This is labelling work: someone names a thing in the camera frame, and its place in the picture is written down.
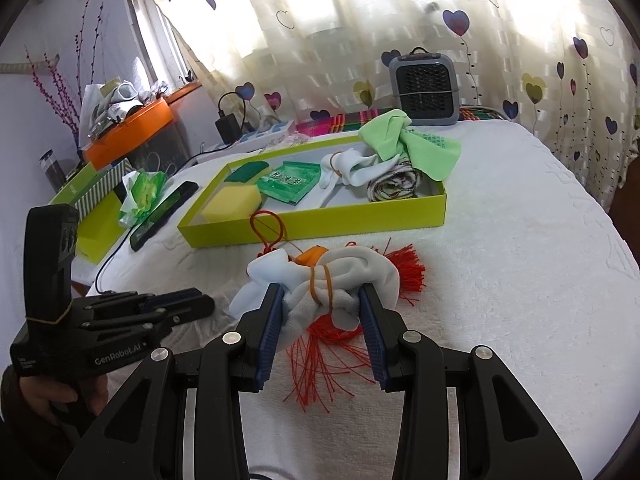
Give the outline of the left hand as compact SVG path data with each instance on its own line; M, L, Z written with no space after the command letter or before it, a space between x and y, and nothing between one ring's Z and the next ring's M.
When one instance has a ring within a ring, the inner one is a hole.
M108 401L107 376L70 386L41 376L20 377L10 365L1 379L1 416L5 422L40 417L56 423L53 405L79 405L93 416L101 414Z

